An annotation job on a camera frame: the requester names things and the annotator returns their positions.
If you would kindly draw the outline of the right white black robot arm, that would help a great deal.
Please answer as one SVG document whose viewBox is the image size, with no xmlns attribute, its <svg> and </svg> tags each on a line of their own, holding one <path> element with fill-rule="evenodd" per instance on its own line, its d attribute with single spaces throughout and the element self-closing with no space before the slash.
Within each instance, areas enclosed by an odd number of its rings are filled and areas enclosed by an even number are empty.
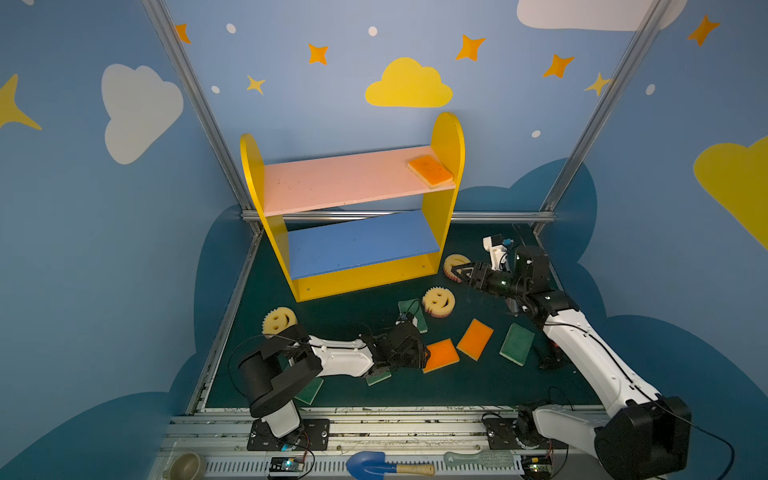
<svg viewBox="0 0 768 480">
<path fill-rule="evenodd" d="M 524 419 L 540 437 L 595 457 L 614 479 L 650 479 L 686 468 L 691 411 L 636 374 L 591 326 L 583 311 L 551 285 L 549 257 L 540 247 L 503 244 L 491 262 L 445 263 L 455 281 L 514 301 L 557 346 L 597 394 L 603 409 L 539 406 Z"/>
</svg>

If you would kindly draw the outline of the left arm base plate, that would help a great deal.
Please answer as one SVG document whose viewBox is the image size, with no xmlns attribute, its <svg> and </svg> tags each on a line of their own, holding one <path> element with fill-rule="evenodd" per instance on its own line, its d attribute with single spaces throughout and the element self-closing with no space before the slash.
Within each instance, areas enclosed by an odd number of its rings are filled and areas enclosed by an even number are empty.
<svg viewBox="0 0 768 480">
<path fill-rule="evenodd" d="M 313 452 L 325 451 L 330 437 L 328 419 L 302 420 L 300 426 L 291 433 L 276 437 L 268 424 L 261 420 L 252 423 L 247 441 L 248 451 L 287 451 L 309 448 Z"/>
</svg>

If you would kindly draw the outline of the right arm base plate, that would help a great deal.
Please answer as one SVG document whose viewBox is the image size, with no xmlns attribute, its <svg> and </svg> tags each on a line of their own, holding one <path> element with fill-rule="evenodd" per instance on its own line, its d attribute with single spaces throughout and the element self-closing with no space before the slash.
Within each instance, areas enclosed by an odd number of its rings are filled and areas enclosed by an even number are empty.
<svg viewBox="0 0 768 480">
<path fill-rule="evenodd" d="M 565 449 L 567 445 L 542 436 L 530 412 L 524 411 L 515 418 L 502 417 L 487 412 L 481 416 L 491 450 L 549 450 Z"/>
</svg>

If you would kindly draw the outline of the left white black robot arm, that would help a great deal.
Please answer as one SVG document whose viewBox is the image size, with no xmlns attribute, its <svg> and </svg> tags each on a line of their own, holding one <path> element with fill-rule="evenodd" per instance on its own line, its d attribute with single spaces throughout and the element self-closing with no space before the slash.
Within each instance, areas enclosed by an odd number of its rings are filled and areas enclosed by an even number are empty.
<svg viewBox="0 0 768 480">
<path fill-rule="evenodd" d="M 326 340 L 300 325 L 265 339 L 237 363 L 251 416 L 283 439 L 301 429 L 295 397 L 317 378 L 367 378 L 397 369 L 423 369 L 431 353 L 417 326 L 399 320 L 379 334 Z"/>
</svg>

